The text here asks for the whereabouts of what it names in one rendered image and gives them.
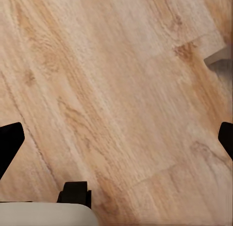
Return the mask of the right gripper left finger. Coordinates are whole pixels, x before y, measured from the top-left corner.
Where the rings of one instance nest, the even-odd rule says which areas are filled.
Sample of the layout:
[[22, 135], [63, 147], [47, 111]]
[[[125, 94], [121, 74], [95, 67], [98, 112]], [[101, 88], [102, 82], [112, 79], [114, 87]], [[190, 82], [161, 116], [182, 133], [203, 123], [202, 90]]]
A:
[[0, 127], [0, 180], [25, 140], [22, 124]]

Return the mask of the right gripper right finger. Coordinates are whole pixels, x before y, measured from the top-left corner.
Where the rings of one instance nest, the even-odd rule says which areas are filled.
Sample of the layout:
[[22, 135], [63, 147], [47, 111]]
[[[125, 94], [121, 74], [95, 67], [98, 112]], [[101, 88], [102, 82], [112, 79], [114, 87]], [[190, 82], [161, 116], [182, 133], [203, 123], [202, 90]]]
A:
[[218, 140], [233, 160], [233, 123], [221, 123]]

